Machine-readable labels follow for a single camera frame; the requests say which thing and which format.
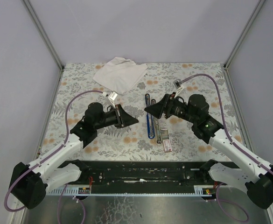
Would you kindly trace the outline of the red and white staple box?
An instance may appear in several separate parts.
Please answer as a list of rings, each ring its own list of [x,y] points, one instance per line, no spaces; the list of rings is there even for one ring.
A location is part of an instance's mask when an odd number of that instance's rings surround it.
[[[172,152],[172,146],[169,139],[168,129],[161,129],[160,132],[161,132],[161,140],[163,143],[164,152],[165,153]]]

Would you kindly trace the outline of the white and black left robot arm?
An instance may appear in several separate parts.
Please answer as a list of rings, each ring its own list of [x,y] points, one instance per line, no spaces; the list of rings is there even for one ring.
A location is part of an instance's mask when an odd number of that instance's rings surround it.
[[[89,145],[97,137],[99,129],[108,126],[120,129],[138,122],[121,105],[104,112],[102,104],[89,104],[82,119],[67,132],[61,146],[54,147],[28,164],[20,162],[14,167],[8,192],[25,208],[35,208],[51,190],[79,179],[82,171],[77,165],[59,166],[72,154]]]

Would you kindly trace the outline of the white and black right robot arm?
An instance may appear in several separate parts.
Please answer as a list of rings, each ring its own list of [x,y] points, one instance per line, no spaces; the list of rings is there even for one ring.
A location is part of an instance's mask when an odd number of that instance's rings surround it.
[[[238,166],[232,169],[213,161],[207,169],[210,177],[243,191],[261,209],[266,210],[273,204],[273,165],[240,144],[210,116],[209,104],[203,95],[193,94],[185,103],[174,93],[165,94],[145,111],[157,119],[174,115],[192,123],[191,129],[198,139],[224,153]]]

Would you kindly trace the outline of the beige stapler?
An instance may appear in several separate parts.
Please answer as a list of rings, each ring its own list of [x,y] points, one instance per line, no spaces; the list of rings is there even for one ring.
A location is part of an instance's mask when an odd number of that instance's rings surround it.
[[[154,116],[152,116],[152,120],[153,120],[153,126],[154,126],[154,134],[155,134],[155,140],[157,144],[161,144],[162,140],[161,140],[161,133],[160,133],[160,128],[159,128],[159,123],[158,123],[158,119],[155,118]]]

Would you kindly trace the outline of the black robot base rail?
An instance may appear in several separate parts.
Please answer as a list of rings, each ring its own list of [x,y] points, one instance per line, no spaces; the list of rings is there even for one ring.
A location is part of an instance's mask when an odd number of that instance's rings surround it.
[[[214,185],[207,169],[217,162],[65,161],[82,171],[79,187],[91,185],[92,193],[193,193],[195,185]]]

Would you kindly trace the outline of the blue stapler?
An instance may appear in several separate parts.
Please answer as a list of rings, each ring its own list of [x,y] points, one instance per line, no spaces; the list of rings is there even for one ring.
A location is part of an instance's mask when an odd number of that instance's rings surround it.
[[[150,95],[148,93],[145,94],[145,102],[146,107],[149,107],[150,104]],[[147,134],[149,139],[153,139],[155,137],[154,134],[154,126],[151,114],[147,112]]]

